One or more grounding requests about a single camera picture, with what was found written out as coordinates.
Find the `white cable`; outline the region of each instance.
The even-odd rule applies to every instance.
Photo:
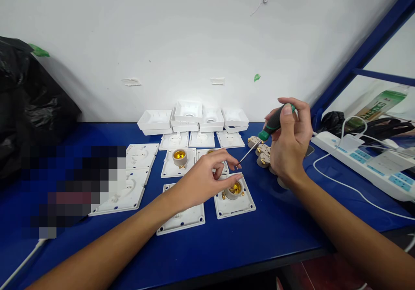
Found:
[[[379,206],[377,206],[377,205],[375,205],[374,203],[372,203],[371,201],[369,201],[360,191],[358,191],[357,189],[355,189],[355,188],[353,188],[353,187],[351,187],[351,186],[349,186],[349,185],[347,185],[347,184],[345,184],[345,183],[342,183],[342,182],[339,182],[339,181],[337,181],[337,180],[335,180],[335,179],[333,179],[333,178],[330,178],[328,175],[325,175],[324,173],[322,173],[320,170],[318,170],[317,169],[317,167],[316,167],[316,163],[318,162],[318,161],[320,161],[320,160],[322,160],[323,158],[326,158],[327,156],[330,156],[331,154],[333,154],[333,152],[340,146],[340,143],[342,142],[342,139],[343,139],[343,136],[344,136],[344,130],[345,130],[345,125],[346,125],[346,122],[350,119],[350,118],[353,118],[353,117],[355,117],[355,118],[358,118],[358,119],[361,119],[363,122],[364,122],[364,124],[365,124],[365,128],[364,128],[364,130],[363,130],[363,132],[361,133],[361,134],[363,134],[366,130],[367,130],[367,124],[366,124],[366,121],[364,120],[364,119],[362,119],[362,118],[360,118],[360,117],[358,117],[358,116],[350,116],[350,117],[348,117],[348,118],[346,118],[345,119],[345,121],[343,122],[343,125],[342,125],[342,136],[340,137],[340,141],[339,141],[339,143],[337,144],[337,146],[336,146],[336,148],[334,149],[334,150],[332,150],[330,153],[328,153],[327,155],[324,155],[323,157],[320,157],[319,159],[317,159],[316,161],[314,161],[313,162],[313,167],[314,167],[314,169],[315,170],[317,170],[317,172],[319,173],[319,174],[321,174],[321,175],[323,175],[323,176],[325,176],[326,178],[328,178],[328,179],[330,179],[330,180],[332,180],[332,181],[334,181],[334,182],[336,182],[336,183],[339,183],[339,184],[341,184],[341,185],[343,185],[343,186],[345,186],[345,187],[347,187],[347,188],[350,188],[350,189],[352,189],[353,191],[355,191],[355,192],[357,192],[366,202],[368,202],[369,204],[371,204],[372,206],[374,206],[374,207],[376,207],[376,208],[378,208],[378,209],[380,209],[380,210],[382,210],[382,211],[384,211],[384,212],[387,212],[387,213],[389,213],[389,214],[393,214],[393,215],[395,215],[395,216],[397,216],[397,217],[402,217],[402,218],[404,218],[404,219],[408,219],[408,220],[414,220],[415,221],[415,218],[411,218],[411,217],[407,217],[407,216],[403,216],[403,215],[401,215],[401,214],[396,214],[396,213],[394,213],[394,212],[391,212],[391,211],[388,211],[388,210],[386,210],[386,209],[383,209],[383,208],[381,208],[381,207],[379,207]]]
[[[414,238],[412,238],[411,242],[409,243],[409,245],[403,250],[406,253],[408,253],[409,251],[411,251],[411,249],[415,246],[415,234],[408,234],[410,236],[414,236]],[[367,287],[367,283],[364,283],[363,286],[361,286],[360,288],[357,288],[356,290],[364,290]]]
[[[390,148],[387,148],[387,147],[378,147],[378,146],[373,146],[373,145],[360,145],[359,147],[372,147],[372,148],[378,148],[378,149],[381,149],[381,150],[390,150],[392,152],[395,152],[395,153],[398,153],[398,154],[402,154],[402,155],[405,155],[405,156],[410,156],[411,158],[414,158],[414,156],[411,155],[411,154],[407,154],[407,153],[404,153],[404,152],[401,152],[401,151],[397,151],[395,149],[390,149]]]
[[[19,265],[18,268],[13,272],[13,274],[10,275],[10,277],[1,285],[0,290],[3,290],[9,282],[17,275],[17,273],[22,269],[23,266],[27,263],[27,261],[34,255],[34,253],[40,248],[41,245],[44,244],[44,242],[47,240],[47,238],[40,238],[38,240],[38,243],[36,244],[35,248],[32,250],[31,253],[25,258],[25,260]]]

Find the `power strip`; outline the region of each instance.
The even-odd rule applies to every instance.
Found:
[[[410,177],[397,173],[394,175],[385,175],[375,168],[367,165],[372,156],[360,149],[344,150],[337,148],[340,138],[324,131],[311,139],[316,146],[332,153],[332,156],[340,160],[349,168],[369,180],[377,188],[381,189],[389,196],[399,201],[411,201],[415,199],[415,181]]]

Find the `power cord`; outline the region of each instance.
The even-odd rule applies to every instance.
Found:
[[[409,251],[411,251],[411,249],[415,246],[415,233],[414,234],[408,234],[409,236],[414,236],[414,238],[412,238],[411,242],[409,243],[409,245],[404,249],[404,251],[406,253],[408,253]],[[360,288],[357,288],[356,290],[364,290],[367,287],[367,283],[364,283],[363,286],[361,286]]]
[[[23,266],[27,263],[27,261],[35,254],[35,252],[45,243],[47,238],[40,238],[38,240],[38,243],[36,244],[35,248],[32,250],[31,253],[24,259],[24,261],[19,265],[18,268],[13,272],[13,274],[10,275],[10,277],[2,284],[0,287],[0,290],[3,290],[6,288],[6,286],[9,284],[9,282],[17,275],[17,273],[22,269]]]
[[[364,122],[364,125],[365,125],[365,128],[364,128],[364,130],[363,130],[363,132],[360,134],[360,135],[363,135],[364,133],[365,133],[365,131],[367,130],[367,124],[366,124],[366,121],[364,120],[364,119],[362,119],[362,118],[360,118],[360,117],[358,117],[358,116],[350,116],[350,117],[347,117],[346,119],[345,119],[345,121],[343,122],[343,125],[342,125],[342,136],[340,137],[340,141],[339,141],[339,143],[337,144],[337,146],[336,146],[336,148],[334,149],[334,150],[332,150],[331,152],[329,152],[328,154],[326,154],[326,155],[324,155],[323,157],[320,157],[319,159],[317,159],[317,160],[315,160],[314,162],[313,162],[313,167],[314,167],[314,169],[319,173],[319,174],[321,174],[322,176],[325,176],[326,178],[328,178],[329,180],[332,180],[332,181],[334,181],[334,182],[336,182],[336,183],[339,183],[339,184],[341,184],[341,185],[343,185],[343,186],[345,186],[345,187],[347,187],[347,188],[350,188],[350,189],[352,189],[353,191],[355,191],[355,192],[357,192],[367,203],[369,203],[369,204],[371,204],[372,206],[374,206],[374,207],[376,207],[376,208],[378,208],[378,209],[380,209],[380,210],[382,210],[382,211],[384,211],[384,212],[387,212],[387,213],[389,213],[389,214],[393,214],[393,215],[395,215],[395,216],[397,216],[397,217],[402,217],[402,218],[404,218],[404,219],[408,219],[408,220],[413,220],[413,221],[415,221],[415,218],[412,218],[412,217],[407,217],[407,216],[403,216],[403,215],[401,215],[401,214],[396,214],[396,213],[394,213],[394,212],[391,212],[391,211],[388,211],[388,210],[386,210],[386,209],[383,209],[383,208],[381,208],[381,207],[379,207],[379,206],[377,206],[377,205],[375,205],[374,203],[372,203],[371,201],[369,201],[360,191],[358,191],[357,189],[355,189],[355,188],[353,188],[353,187],[351,187],[351,186],[349,186],[349,185],[347,185],[347,184],[345,184],[345,183],[342,183],[342,182],[339,182],[339,181],[337,181],[337,180],[335,180],[335,179],[333,179],[333,178],[330,178],[328,175],[325,175],[324,173],[322,173],[320,170],[318,170],[317,169],[317,167],[316,167],[316,163],[318,162],[318,161],[320,161],[320,160],[322,160],[322,159],[324,159],[324,158],[326,158],[326,157],[328,157],[328,156],[330,156],[330,155],[332,155],[333,154],[333,152],[336,150],[336,149],[338,149],[338,147],[340,146],[340,143],[342,142],[342,139],[343,139],[343,137],[344,137],[344,132],[345,132],[345,125],[346,125],[346,122],[349,120],[349,119],[351,119],[351,118],[358,118],[358,119],[361,119],[363,122]]]

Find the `black plastic bag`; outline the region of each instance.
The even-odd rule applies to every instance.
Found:
[[[81,113],[32,51],[0,37],[0,185],[19,173],[22,148],[59,144]]]

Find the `wall socket cover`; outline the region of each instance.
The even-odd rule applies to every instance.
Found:
[[[189,146],[188,132],[174,132],[164,134],[161,138],[160,150],[170,150],[178,148],[187,148]]]
[[[198,150],[198,158],[197,160],[199,160],[200,157],[202,157],[203,155],[206,155],[207,151],[210,150],[218,150],[218,149],[205,149],[205,150]],[[226,161],[223,162],[223,164],[225,165],[224,169],[222,170],[222,175],[228,175],[229,174],[229,167],[228,167],[228,163]]]
[[[189,147],[215,147],[213,132],[193,131],[190,133]]]
[[[229,134],[226,131],[217,132],[217,139],[221,148],[236,148],[244,147],[245,142],[242,140],[242,137],[239,133]]]
[[[130,144],[125,151],[125,168],[140,169],[153,166],[159,144]]]
[[[226,178],[227,177],[225,175],[221,175],[219,180],[224,180]],[[242,177],[242,179],[240,179],[238,182],[241,184],[244,196],[240,195],[235,200],[231,200],[228,197],[222,199],[222,192],[213,196],[215,201],[216,217],[219,220],[256,210],[254,200],[252,199],[251,193],[249,192],[248,186],[246,185],[245,178]]]
[[[162,178],[171,178],[171,177],[182,177],[184,176],[191,167],[196,163],[196,149],[182,149],[187,154],[187,163],[185,168],[179,168],[173,162],[173,152],[174,150],[168,150],[166,153],[166,158],[164,159],[163,169],[161,170]]]
[[[173,187],[175,183],[165,184],[163,186],[163,193],[169,188]],[[204,205],[191,207],[173,216],[170,220],[164,223],[156,232],[156,235],[164,235],[172,232],[177,232],[182,229],[203,225],[206,223],[204,217]]]
[[[95,208],[89,216],[110,214],[138,209],[151,169],[129,169],[125,171],[125,188]]]

